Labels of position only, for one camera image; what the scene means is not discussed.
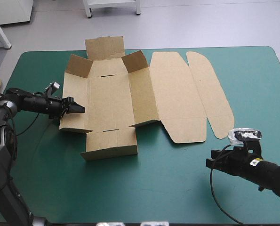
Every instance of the floor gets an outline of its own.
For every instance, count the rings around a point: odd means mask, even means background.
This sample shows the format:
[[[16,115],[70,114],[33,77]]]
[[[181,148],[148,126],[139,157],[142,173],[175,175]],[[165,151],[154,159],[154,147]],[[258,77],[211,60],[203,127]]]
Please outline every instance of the floor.
[[[139,16],[108,8],[91,19],[82,0],[34,0],[33,11],[29,24],[3,27],[12,44],[0,48],[3,87],[22,53],[83,50],[101,36],[123,35],[126,49],[266,45],[280,60],[280,0],[142,0]]]

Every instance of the unfolded cardboard box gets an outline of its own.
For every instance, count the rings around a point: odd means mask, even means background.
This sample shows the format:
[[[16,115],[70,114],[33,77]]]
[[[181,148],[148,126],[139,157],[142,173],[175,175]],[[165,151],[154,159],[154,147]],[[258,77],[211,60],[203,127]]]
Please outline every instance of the unfolded cardboard box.
[[[234,117],[210,62],[188,52],[141,51],[125,55],[123,37],[86,40],[88,59],[71,55],[63,97],[74,97],[84,114],[66,114],[60,129],[87,134],[86,160],[137,154],[136,127],[161,121],[175,143],[206,140],[207,118],[217,138]]]

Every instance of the cabinet leg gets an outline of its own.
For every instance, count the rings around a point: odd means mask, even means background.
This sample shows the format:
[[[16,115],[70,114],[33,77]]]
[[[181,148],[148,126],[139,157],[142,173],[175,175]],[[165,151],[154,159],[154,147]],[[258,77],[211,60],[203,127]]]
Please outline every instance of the cabinet leg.
[[[136,14],[137,15],[141,14],[141,2],[140,2],[140,0],[136,0]]]

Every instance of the black cable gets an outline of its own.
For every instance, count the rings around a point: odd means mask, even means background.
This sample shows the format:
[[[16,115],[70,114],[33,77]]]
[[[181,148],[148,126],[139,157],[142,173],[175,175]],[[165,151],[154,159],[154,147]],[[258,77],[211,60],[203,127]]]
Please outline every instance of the black cable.
[[[31,122],[31,124],[30,124],[23,132],[17,134],[17,136],[19,136],[19,135],[25,133],[25,132],[35,123],[35,121],[37,120],[38,116],[39,116],[39,113],[37,114],[37,116],[35,117],[35,119]]]
[[[225,147],[222,149],[222,151],[220,152],[220,154],[214,159],[213,165],[212,165],[212,167],[211,167],[211,172],[210,172],[211,193],[212,193],[212,196],[213,196],[213,199],[214,199],[216,205],[219,207],[219,209],[220,209],[227,217],[229,217],[231,220],[235,221],[237,224],[247,226],[246,224],[243,224],[242,222],[240,222],[240,221],[238,221],[237,219],[235,219],[234,217],[232,217],[230,214],[228,214],[228,213],[221,207],[221,205],[219,204],[219,202],[218,202],[218,200],[217,200],[217,198],[216,198],[216,196],[215,196],[214,189],[213,189],[213,180],[212,180],[212,176],[213,176],[213,169],[214,169],[215,163],[216,163],[219,159],[223,158],[223,156],[227,156],[227,155],[229,155],[229,154],[231,154],[231,153],[233,152],[233,151],[231,151],[231,152],[229,152],[229,153],[224,154],[224,153],[226,152],[226,149],[227,149],[228,147],[230,147],[230,146],[231,146],[231,145],[225,146]]]

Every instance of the white cabinet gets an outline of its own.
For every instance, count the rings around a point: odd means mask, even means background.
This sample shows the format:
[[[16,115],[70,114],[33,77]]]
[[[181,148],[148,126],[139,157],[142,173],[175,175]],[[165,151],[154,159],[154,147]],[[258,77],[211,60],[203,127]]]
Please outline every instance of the white cabinet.
[[[30,21],[33,0],[0,0],[0,25]]]

